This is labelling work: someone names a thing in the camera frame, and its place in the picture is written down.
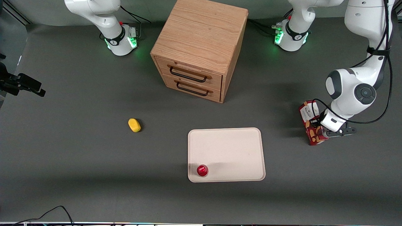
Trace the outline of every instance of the red cup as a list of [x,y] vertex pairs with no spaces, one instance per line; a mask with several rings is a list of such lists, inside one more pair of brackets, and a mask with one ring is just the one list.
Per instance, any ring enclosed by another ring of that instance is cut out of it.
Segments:
[[208,167],[205,165],[198,166],[197,173],[200,177],[205,177],[206,175],[208,175]]

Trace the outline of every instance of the cable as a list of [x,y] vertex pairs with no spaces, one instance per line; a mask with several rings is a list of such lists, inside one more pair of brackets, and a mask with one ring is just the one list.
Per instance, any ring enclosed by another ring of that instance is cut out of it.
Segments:
[[283,17],[287,17],[289,16],[289,14],[293,11],[293,8],[291,10],[289,10]]
[[399,1],[399,3],[396,3],[396,5],[394,6],[394,8],[392,10],[396,10],[401,4],[402,4],[402,0]]
[[139,35],[138,35],[138,38],[141,38],[141,34],[142,34],[142,22],[139,20],[139,19],[137,19],[137,17],[138,18],[141,18],[141,19],[143,19],[143,20],[146,20],[147,22],[149,22],[149,23],[151,23],[151,21],[149,21],[149,20],[147,20],[147,19],[145,19],[145,18],[143,18],[143,17],[140,17],[140,16],[138,16],[138,15],[135,15],[134,13],[132,13],[132,12],[129,12],[129,11],[127,11],[124,7],[122,7],[122,6],[120,6],[120,8],[122,9],[122,10],[124,10],[125,12],[127,12],[131,17],[133,17],[136,21],[138,21],[139,22]]
[[32,220],[39,220],[39,219],[41,219],[42,217],[44,217],[46,214],[48,214],[49,212],[51,212],[51,211],[57,209],[58,207],[61,207],[61,208],[64,209],[64,211],[66,212],[66,214],[67,214],[67,216],[68,216],[68,219],[70,220],[71,225],[73,225],[74,222],[73,222],[73,220],[72,220],[70,214],[69,214],[68,211],[66,210],[66,208],[65,208],[64,206],[62,206],[62,205],[58,205],[58,206],[54,207],[53,209],[51,209],[51,210],[47,211],[46,213],[44,213],[44,214],[43,214],[41,217],[39,217],[39,218],[31,218],[31,219],[22,220],[22,221],[20,221],[20,222],[17,222],[17,223],[15,223],[15,224],[12,224],[11,226],[15,226],[15,225],[17,225],[17,224],[21,224],[21,223],[28,222],[28,221],[32,221]]
[[269,26],[269,25],[262,24],[258,21],[252,20],[252,19],[247,19],[247,21],[250,21],[251,23],[254,23],[256,25],[260,25],[261,27],[271,28],[271,26]]
[[267,31],[265,31],[264,29],[262,29],[262,28],[259,27],[259,25],[262,26],[262,27],[268,27],[267,25],[263,25],[263,24],[261,24],[261,23],[259,23],[259,22],[257,22],[257,21],[251,20],[251,19],[247,19],[247,21],[249,21],[249,22],[251,22],[252,24],[254,24],[260,31],[264,32],[265,34],[267,34],[267,35],[272,35],[272,36],[275,35],[274,33],[269,33],[269,32],[267,32]]
[[[390,34],[389,34],[389,23],[390,23],[390,21],[389,21],[389,12],[388,12],[388,0],[383,0],[383,1],[384,1],[384,8],[385,8],[385,23],[386,23],[386,26],[385,26],[384,36],[383,36],[383,39],[380,42],[380,45],[382,44],[382,41],[384,40],[384,37],[386,37],[386,47],[385,47],[385,49],[388,49],[389,41],[390,41]],[[338,118],[340,118],[342,120],[345,120],[346,122],[349,122],[349,123],[370,124],[370,123],[377,122],[378,120],[380,120],[387,113],[388,108],[390,106],[391,96],[392,96],[392,79],[393,79],[393,74],[392,73],[393,73],[393,71],[392,71],[391,58],[390,58],[389,55],[385,56],[385,61],[388,61],[388,66],[390,68],[390,88],[389,88],[389,92],[388,92],[388,100],[387,100],[387,105],[386,105],[386,107],[384,109],[384,112],[378,118],[376,118],[375,120],[366,121],[366,122],[352,121],[352,120],[349,120],[349,119],[345,119],[345,118],[339,116],[338,114],[336,114],[327,104],[325,104],[320,99],[313,99],[313,103],[314,103],[314,101],[318,101],[318,102],[322,103],[326,107],[326,109],[331,111],[335,116],[337,116]]]
[[135,14],[132,13],[132,12],[127,11],[127,10],[126,10],[124,7],[122,7],[122,6],[120,6],[120,8],[121,8],[122,10],[126,11],[126,12],[127,12],[128,14],[130,14],[130,15],[136,16],[136,17],[138,17],[138,18],[141,18],[141,19],[143,19],[143,20],[145,20],[145,21],[151,23],[151,21],[149,21],[149,20],[147,20],[147,19],[145,19],[145,18],[143,18],[143,17],[140,17],[140,16],[138,16],[138,15],[135,15]]

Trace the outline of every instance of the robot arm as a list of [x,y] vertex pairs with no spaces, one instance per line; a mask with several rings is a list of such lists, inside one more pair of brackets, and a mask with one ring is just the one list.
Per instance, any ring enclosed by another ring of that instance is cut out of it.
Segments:
[[120,0],[64,0],[64,3],[70,12],[86,18],[98,27],[108,48],[115,55],[127,55],[137,47],[135,28],[121,25],[111,14],[120,9]]
[[[383,0],[370,2],[349,0],[345,15],[345,24],[350,31],[369,40],[367,57],[373,53],[362,66],[332,71],[326,80],[326,89],[333,99],[331,109],[344,119],[364,111],[375,101],[376,90],[383,82],[386,63],[386,39],[382,39],[386,28]],[[388,21],[391,21],[391,9],[394,0],[389,1]],[[391,36],[392,23],[388,25]],[[327,110],[321,124],[338,131],[345,120]]]
[[285,19],[276,24],[279,26],[280,33],[275,39],[275,44],[286,51],[297,51],[306,42],[308,29],[316,17],[313,7],[338,6],[344,0],[288,1],[293,6],[293,14],[291,20]]

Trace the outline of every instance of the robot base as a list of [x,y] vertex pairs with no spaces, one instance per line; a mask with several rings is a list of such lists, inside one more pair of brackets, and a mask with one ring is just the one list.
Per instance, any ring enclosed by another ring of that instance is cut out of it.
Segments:
[[117,56],[124,56],[129,54],[133,49],[137,48],[137,32],[135,27],[130,27],[128,25],[122,25],[125,29],[125,36],[119,45],[110,45],[106,40],[107,47],[112,51],[113,54]]
[[275,29],[279,33],[275,36],[274,43],[279,45],[283,50],[294,52],[300,49],[304,43],[306,43],[308,33],[302,37],[300,35],[300,40],[294,41],[292,36],[289,35],[284,29],[285,25],[289,22],[288,19],[283,20],[282,22],[276,23]]

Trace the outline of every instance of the black metal handle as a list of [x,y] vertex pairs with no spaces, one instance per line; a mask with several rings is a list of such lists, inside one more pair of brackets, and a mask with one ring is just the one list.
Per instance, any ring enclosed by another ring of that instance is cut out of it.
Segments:
[[190,92],[190,93],[194,93],[194,94],[197,94],[197,95],[200,95],[200,96],[203,96],[203,97],[206,97],[206,96],[208,95],[208,93],[209,93],[208,90],[207,90],[207,93],[195,92],[195,91],[192,91],[192,90],[189,90],[189,89],[180,87],[180,86],[178,86],[179,84],[180,84],[180,83],[177,82],[177,85],[176,85],[176,86],[177,86],[178,89],[181,89],[181,90],[184,90],[184,91],[187,91],[187,92]]
[[186,76],[186,75],[173,72],[172,70],[173,70],[173,67],[170,67],[170,73],[171,73],[171,74],[176,75],[176,76],[179,76],[179,77],[182,77],[182,78],[187,78],[187,79],[190,79],[190,80],[193,80],[193,81],[196,81],[196,82],[205,82],[205,81],[207,80],[207,77],[206,77],[206,76],[204,77],[203,80],[200,80],[200,79],[188,77],[188,76]]

